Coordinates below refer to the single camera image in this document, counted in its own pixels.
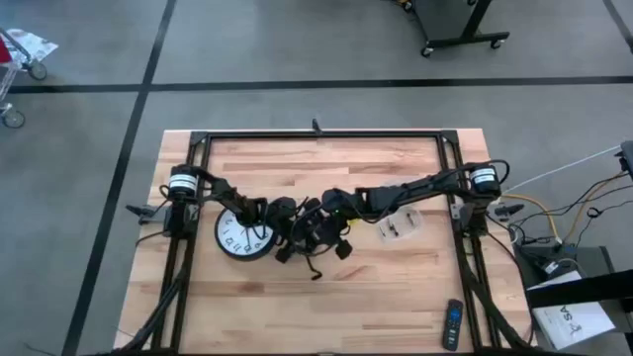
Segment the black cable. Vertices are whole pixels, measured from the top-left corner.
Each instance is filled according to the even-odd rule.
[[[621,190],[624,190],[624,189],[633,188],[633,184],[630,184],[630,185],[627,185],[627,186],[624,186],[624,187],[619,187],[619,188],[611,189],[611,190],[606,191],[606,192],[604,192],[604,193],[602,193],[602,194],[598,195],[597,197],[593,197],[593,198],[591,198],[591,199],[581,200],[581,199],[582,199],[582,198],[583,198],[583,197],[584,197],[584,196],[588,193],[588,191],[590,191],[590,190],[591,190],[591,189],[592,189],[592,188],[593,188],[596,184],[604,183],[605,181],[609,181],[609,180],[613,180],[613,179],[619,179],[619,178],[621,178],[621,177],[624,177],[624,175],[619,175],[619,176],[617,176],[617,177],[609,178],[608,180],[598,181],[598,182],[594,183],[594,184],[593,184],[593,185],[592,185],[592,186],[591,186],[591,187],[590,187],[590,188],[589,188],[586,192],[584,192],[584,193],[581,195],[581,197],[580,197],[578,200],[576,200],[575,202],[573,202],[573,203],[571,203],[571,204],[569,204],[569,205],[567,205],[567,206],[561,207],[561,208],[552,209],[552,210],[549,210],[549,211],[545,211],[545,212],[541,212],[541,213],[535,213],[535,214],[532,214],[532,215],[530,215],[530,216],[528,216],[528,217],[526,217],[526,218],[523,218],[523,219],[517,220],[516,222],[513,222],[513,224],[518,224],[519,226],[521,226],[521,225],[523,225],[525,222],[527,222],[528,220],[530,220],[530,219],[532,219],[532,218],[534,218],[534,217],[538,217],[538,216],[552,216],[552,217],[560,217],[560,216],[563,216],[563,215],[565,215],[566,213],[568,213],[568,212],[569,212],[569,211],[570,211],[570,210],[571,210],[574,206],[576,206],[576,205],[578,205],[578,204],[583,204],[583,203],[593,202],[593,201],[596,201],[596,200],[598,200],[598,199],[600,199],[600,198],[603,198],[603,197],[605,197],[605,196],[607,196],[607,195],[609,195],[609,194],[612,194],[612,193],[615,193],[615,192],[618,192],[618,191],[621,191]]]
[[[299,215],[299,212],[301,211],[301,209],[304,208],[307,201],[308,201],[308,197],[305,197],[304,200],[295,208],[295,217]]]
[[[162,208],[162,207],[165,205],[165,203],[167,203],[167,202],[168,202],[168,200],[167,200],[167,199],[165,199],[164,201],[162,201],[162,203],[160,203],[160,205],[158,206],[158,208],[154,209],[154,211],[153,211],[153,212],[151,212],[151,214],[148,216],[148,218],[153,218],[153,217],[156,215],[156,213],[158,213],[158,211],[160,210],[160,208]]]
[[[348,235],[348,234],[349,234],[349,231],[351,231],[351,230],[352,230],[352,226],[351,226],[351,225],[348,225],[348,226],[347,226],[347,230],[346,230],[346,231],[342,231],[342,232],[340,233],[340,235],[341,235],[341,236],[346,236],[346,235]]]
[[[492,160],[488,161],[487,163],[488,164],[501,163],[501,164],[505,165],[505,174],[503,175],[503,178],[499,179],[499,181],[498,181],[499,184],[503,184],[503,182],[505,182],[507,177],[510,175],[510,164],[507,163],[507,161],[503,160],[503,159],[492,159]]]
[[[539,237],[530,237],[527,235],[527,233],[525,233],[525,230],[523,229],[523,227],[514,224],[514,223],[509,223],[507,225],[507,227],[514,231],[515,233],[517,231],[521,231],[521,237],[517,238],[517,242],[520,241],[520,243],[518,244],[519,247],[522,247],[524,245],[528,245],[528,244],[532,244],[532,243],[542,243],[542,244],[547,244],[549,242],[552,241],[552,238],[554,238],[554,236],[539,236]]]
[[[373,224],[373,223],[377,223],[377,222],[379,222],[380,220],[382,220],[384,217],[386,217],[386,216],[387,216],[387,214],[388,214],[388,212],[389,212],[389,209],[390,209],[390,208],[391,208],[391,207],[392,207],[392,206],[396,203],[396,201],[397,201],[397,200],[398,200],[401,196],[403,196],[405,193],[408,193],[408,191],[407,191],[407,190],[404,190],[404,191],[400,192],[400,193],[399,193],[398,195],[396,195],[396,196],[392,199],[392,201],[391,201],[391,202],[390,202],[390,203],[389,203],[389,204],[388,204],[388,205],[387,205],[387,206],[386,206],[386,207],[385,207],[385,208],[381,211],[381,213],[378,215],[378,217],[377,217],[377,218],[375,218],[375,219],[373,219],[373,220],[369,220],[369,219],[367,219],[367,218],[363,217],[363,214],[362,214],[361,212],[359,212],[359,211],[358,211],[358,209],[356,208],[356,205],[354,204],[354,202],[352,202],[346,194],[340,194],[340,193],[341,193],[341,192],[343,192],[343,191],[341,191],[341,190],[340,190],[340,189],[338,189],[338,188],[334,188],[334,189],[332,189],[332,190],[333,190],[333,191],[335,191],[335,192],[337,193],[337,195],[338,195],[338,196],[343,197],[343,199],[345,199],[345,201],[347,201],[347,203],[349,203],[349,206],[350,206],[350,207],[354,210],[354,213],[356,213],[356,215],[358,216],[358,219],[362,220],[362,221],[363,221],[363,222],[365,222],[365,223],[371,223],[371,224]]]
[[[160,192],[160,195],[162,195],[163,198],[165,198],[165,200],[169,199],[167,198],[167,195],[169,195],[169,186],[162,184],[158,187],[158,191]]]
[[[257,232],[257,226],[254,226],[252,228],[253,232],[255,233],[255,236],[257,236],[257,238],[259,238],[260,241],[263,241],[263,239],[267,237],[266,227],[268,227],[268,225],[266,225],[266,217],[268,216],[268,207],[269,206],[270,206],[270,204],[266,204],[266,208],[264,208],[264,217],[262,218],[263,223],[261,225],[264,228],[263,236],[260,236],[259,232]],[[248,237],[248,228],[246,229],[246,237]]]
[[[143,236],[136,241],[136,246],[138,246],[141,242],[147,240],[148,238],[159,236],[160,234],[163,234],[164,232],[167,232],[167,230],[163,230],[163,231],[159,231],[159,232],[155,232],[155,233],[151,233],[149,235]]]
[[[510,234],[510,241],[512,241],[512,243],[515,243],[518,240],[518,237],[516,236],[516,232],[514,232],[514,230],[509,229],[508,227],[504,226],[501,222],[498,222],[497,220],[493,219],[493,217],[491,217],[491,215],[486,212],[486,218],[490,219],[491,222],[499,225],[502,229],[506,230],[507,233]],[[525,230],[521,229],[521,231],[523,232],[523,236],[525,236]]]
[[[308,261],[308,267],[310,268],[310,270],[315,273],[312,277],[313,281],[316,281],[317,279],[323,277],[323,274],[320,273],[320,271],[316,269],[315,266],[313,266],[313,262],[310,260],[309,256],[306,256],[306,261]]]
[[[581,233],[579,233],[578,241],[575,244],[577,255],[578,255],[578,247],[581,245],[581,241],[583,241],[583,234],[585,233],[585,231],[587,231],[587,229],[591,225],[591,222],[593,222],[594,220],[598,219],[606,211],[609,211],[611,209],[621,208],[621,207],[623,207],[623,206],[625,206],[627,204],[630,204],[630,203],[633,203],[633,200],[624,201],[624,202],[622,202],[620,204],[612,205],[612,206],[606,207],[604,209],[598,209],[598,208],[595,208],[595,207],[589,208],[587,210],[587,217],[589,218],[589,220],[587,221],[587,224],[585,225],[585,227],[583,227],[583,229],[581,230]]]
[[[29,345],[26,342],[23,342],[22,344],[29,351],[37,352],[37,353],[40,353],[40,354],[43,354],[43,355],[48,355],[48,356],[57,356],[57,355],[53,354],[52,352],[44,351],[44,350],[41,350],[41,349],[39,349],[37,347],[33,347],[33,346]]]
[[[304,255],[306,256],[308,253],[305,252],[302,248],[299,248],[299,246],[297,245],[297,243],[295,242],[295,226],[297,226],[297,223],[300,222],[302,219],[305,219],[307,216],[311,215],[312,213],[316,212],[317,210],[321,209],[323,206],[323,203],[317,205],[316,207],[304,212],[303,215],[301,215],[300,217],[296,218],[293,221],[293,225],[290,227],[290,234],[289,234],[289,238],[288,240],[290,241],[290,243],[293,245],[293,247],[295,248],[295,251],[297,253],[299,253],[300,255]]]
[[[521,273],[521,267],[519,267],[518,261],[516,260],[516,257],[514,257],[512,252],[510,252],[510,250],[507,249],[507,247],[505,247],[505,245],[501,241],[499,241],[494,235],[492,235],[489,232],[486,232],[486,234],[488,236],[490,236],[494,241],[496,241],[499,246],[503,247],[503,249],[505,250],[507,255],[510,257],[512,262],[514,262],[514,265],[516,265],[516,270],[518,272],[518,276],[521,279],[521,286],[523,286],[523,289],[525,289],[525,279],[523,278],[523,273]],[[530,313],[530,337],[528,338],[527,343],[531,344],[533,338],[534,338],[534,320],[532,320],[532,313]]]

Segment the concrete floor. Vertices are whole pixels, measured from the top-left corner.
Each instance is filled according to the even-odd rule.
[[[633,28],[633,6],[613,1]],[[44,85],[139,84],[166,0],[0,0],[0,25],[60,45]],[[486,44],[419,56],[423,37],[379,0],[177,0],[154,83],[275,80],[628,76],[633,55],[599,0],[497,0],[482,25],[510,31]],[[28,77],[19,85],[43,85]],[[136,92],[10,95],[27,115],[0,128],[0,349],[59,354],[70,323]],[[633,139],[633,85],[530,85],[149,93],[79,347],[110,349],[138,235],[125,204],[144,201],[169,129],[483,128],[491,155],[512,164],[507,187]],[[568,204],[619,168],[612,154],[516,193]],[[630,184],[622,181],[619,184]],[[597,207],[633,199],[611,196]],[[633,268],[633,205],[605,214],[583,245],[606,245]],[[566,231],[573,217],[558,219]],[[530,226],[538,233],[544,222]],[[579,345],[629,355],[621,335]]]

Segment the butcher block tabletop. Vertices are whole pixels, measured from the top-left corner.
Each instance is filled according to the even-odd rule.
[[[482,130],[457,133],[464,162],[490,159]],[[172,166],[185,162],[189,135],[188,131],[164,133],[149,204],[162,202],[158,187],[168,183]],[[440,165],[433,138],[214,138],[208,170],[249,198],[272,201],[287,196],[300,202],[306,196],[320,198],[332,187],[353,192],[355,187],[404,183],[435,174]],[[323,276],[312,281],[301,256],[286,264],[275,260],[275,249],[251,262],[226,256],[214,237],[223,207],[207,203],[198,229],[179,351],[446,352],[441,338],[447,302],[464,301],[448,206],[440,196],[411,207],[423,217],[419,235],[385,242],[375,225],[354,223],[346,236],[354,247],[352,254],[339,260],[330,251],[314,258]],[[150,223],[140,235],[161,229],[161,223]],[[511,250],[502,228],[490,223],[490,231]],[[131,339],[126,333],[136,333],[156,306],[168,246],[169,239],[162,236],[138,246],[119,324],[123,332],[118,333],[115,347],[126,344]],[[530,316],[518,270],[490,238],[482,238],[482,249],[497,307],[527,338]],[[490,345],[486,319],[476,297],[475,301],[484,345]],[[170,317],[164,345],[169,343]],[[472,350],[464,314],[457,351]]]

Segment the cart wheel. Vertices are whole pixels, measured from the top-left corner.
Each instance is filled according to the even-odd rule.
[[[499,47],[501,47],[501,45],[503,45],[503,43],[505,43],[505,40],[494,40],[491,42],[491,48],[492,49],[497,49]]]
[[[424,58],[429,58],[431,57],[431,54],[433,53],[434,50],[435,49],[431,47],[424,47],[419,53],[422,54]]]
[[[15,109],[9,109],[2,114],[2,124],[10,129],[21,128],[25,121],[24,114]]]
[[[27,68],[29,75],[35,80],[45,80],[48,75],[46,67],[38,61],[34,61]]]
[[[411,3],[410,1],[405,1],[404,3],[401,4],[401,6],[403,7],[403,10],[405,10],[406,13],[411,12],[411,10],[413,10],[413,3]]]

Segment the remote control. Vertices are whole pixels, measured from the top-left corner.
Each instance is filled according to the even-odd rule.
[[[462,310],[464,304],[457,300],[448,301],[446,310],[446,321],[444,324],[444,335],[442,336],[442,346],[449,351],[457,350],[459,341],[459,327],[462,323]]]

